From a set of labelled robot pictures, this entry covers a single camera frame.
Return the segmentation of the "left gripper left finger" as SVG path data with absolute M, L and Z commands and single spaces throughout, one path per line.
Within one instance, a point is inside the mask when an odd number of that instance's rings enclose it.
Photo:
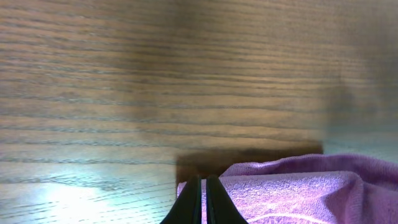
M 201 224 L 201 178 L 191 178 L 160 224 Z

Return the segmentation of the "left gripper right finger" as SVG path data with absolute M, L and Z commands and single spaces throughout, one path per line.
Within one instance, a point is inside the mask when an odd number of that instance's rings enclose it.
M 206 179 L 207 224 L 248 224 L 216 175 Z

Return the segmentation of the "purple microfiber cloth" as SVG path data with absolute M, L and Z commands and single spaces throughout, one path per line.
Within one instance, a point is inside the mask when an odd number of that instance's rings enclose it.
M 372 157 L 237 163 L 219 180 L 248 223 L 397 223 L 397 164 Z

